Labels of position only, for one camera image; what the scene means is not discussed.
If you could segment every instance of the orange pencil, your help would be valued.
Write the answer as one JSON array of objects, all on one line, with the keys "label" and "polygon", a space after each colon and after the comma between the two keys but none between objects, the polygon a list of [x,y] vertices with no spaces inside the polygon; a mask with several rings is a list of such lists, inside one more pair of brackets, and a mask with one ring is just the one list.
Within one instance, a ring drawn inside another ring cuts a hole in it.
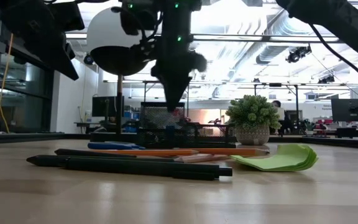
[{"label": "orange pencil", "polygon": [[264,156],[268,152],[260,149],[197,149],[199,153],[202,154],[212,154],[212,155],[235,155],[235,156]]},{"label": "orange pencil", "polygon": [[167,150],[92,150],[93,152],[114,153],[134,156],[190,156],[198,151],[190,149],[167,149]]},{"label": "orange pencil", "polygon": [[181,156],[175,161],[180,161],[184,163],[194,163],[194,162],[211,162],[211,161],[221,161],[229,159],[227,155],[211,155],[211,154],[197,154],[192,156]]}]

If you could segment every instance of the glass window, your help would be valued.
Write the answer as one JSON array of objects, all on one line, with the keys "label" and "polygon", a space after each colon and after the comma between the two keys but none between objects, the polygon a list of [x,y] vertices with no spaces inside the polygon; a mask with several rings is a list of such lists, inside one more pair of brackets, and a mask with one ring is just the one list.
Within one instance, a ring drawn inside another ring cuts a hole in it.
[{"label": "glass window", "polygon": [[[4,90],[1,107],[12,133],[49,131],[50,100]],[[0,115],[1,130],[5,124]]]},{"label": "glass window", "polygon": [[51,96],[53,72],[44,70],[25,60],[10,56],[1,56],[0,81],[4,78],[5,67],[9,60],[6,76],[6,88],[18,88],[35,95]]}]

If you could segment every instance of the computer monitor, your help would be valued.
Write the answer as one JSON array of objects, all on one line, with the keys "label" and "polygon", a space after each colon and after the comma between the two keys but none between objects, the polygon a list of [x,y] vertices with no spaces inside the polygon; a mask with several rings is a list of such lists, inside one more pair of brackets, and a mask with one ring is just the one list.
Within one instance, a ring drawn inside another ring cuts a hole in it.
[{"label": "computer monitor", "polygon": [[[106,116],[106,106],[108,100],[108,117],[114,117],[117,114],[116,111],[116,96],[97,96],[92,98],[92,116],[104,117]],[[122,97],[122,112],[121,116],[124,116],[124,97]]]},{"label": "computer monitor", "polygon": [[331,99],[334,121],[358,121],[358,99]]}]

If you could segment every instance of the green succulent plant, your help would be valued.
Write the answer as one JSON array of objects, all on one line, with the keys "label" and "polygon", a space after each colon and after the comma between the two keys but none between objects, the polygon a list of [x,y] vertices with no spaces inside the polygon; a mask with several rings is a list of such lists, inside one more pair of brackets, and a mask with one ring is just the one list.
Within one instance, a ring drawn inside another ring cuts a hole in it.
[{"label": "green succulent plant", "polygon": [[230,104],[226,111],[226,115],[230,116],[228,123],[234,123],[236,127],[255,129],[265,124],[274,129],[281,127],[277,109],[263,96],[244,95],[242,99],[232,100]]}]

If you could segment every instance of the white plant pot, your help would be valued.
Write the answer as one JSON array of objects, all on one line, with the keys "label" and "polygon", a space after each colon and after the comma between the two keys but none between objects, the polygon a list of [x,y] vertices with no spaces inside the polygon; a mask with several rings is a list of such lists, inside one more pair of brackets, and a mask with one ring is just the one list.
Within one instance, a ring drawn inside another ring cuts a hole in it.
[{"label": "white plant pot", "polygon": [[265,144],[270,137],[268,125],[262,125],[255,129],[236,128],[237,141],[247,146],[261,146]]}]

